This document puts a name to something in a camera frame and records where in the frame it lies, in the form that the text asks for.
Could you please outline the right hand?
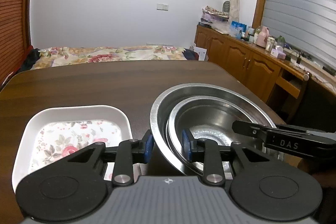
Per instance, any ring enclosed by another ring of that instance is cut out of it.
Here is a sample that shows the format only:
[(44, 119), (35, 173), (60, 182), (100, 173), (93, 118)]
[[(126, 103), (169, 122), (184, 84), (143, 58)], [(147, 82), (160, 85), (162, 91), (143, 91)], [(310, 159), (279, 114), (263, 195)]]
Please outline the right hand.
[(335, 160), (333, 159), (301, 159), (298, 169), (313, 176), (321, 186), (335, 188)]

